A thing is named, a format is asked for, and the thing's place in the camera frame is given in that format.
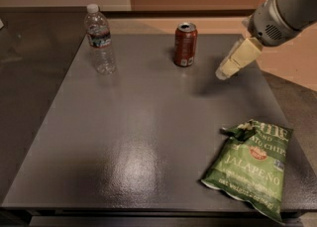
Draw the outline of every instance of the green chip bag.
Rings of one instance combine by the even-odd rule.
[[[202,182],[248,201],[260,213],[282,223],[284,165],[292,130],[251,120],[223,131],[230,138]]]

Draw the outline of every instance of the can top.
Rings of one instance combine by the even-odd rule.
[[[190,33],[196,30],[196,26],[192,23],[181,23],[178,25],[177,29],[184,33]]]

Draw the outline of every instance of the bottle label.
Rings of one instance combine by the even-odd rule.
[[[93,48],[105,48],[111,44],[111,35],[110,32],[105,32],[101,35],[87,34],[88,41],[91,47]]]

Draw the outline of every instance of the crumpled green bag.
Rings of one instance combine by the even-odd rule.
[[[248,201],[263,215],[282,223],[284,165],[293,130],[250,120],[223,132],[230,137],[201,181]]]

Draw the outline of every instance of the white object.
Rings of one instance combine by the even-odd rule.
[[[101,74],[113,73],[116,70],[116,61],[108,21],[99,12],[96,4],[89,4],[87,11],[84,26],[91,49],[93,66]]]
[[[216,76],[225,80],[254,61],[262,53],[263,45],[256,38],[236,42],[227,57],[220,63]]]

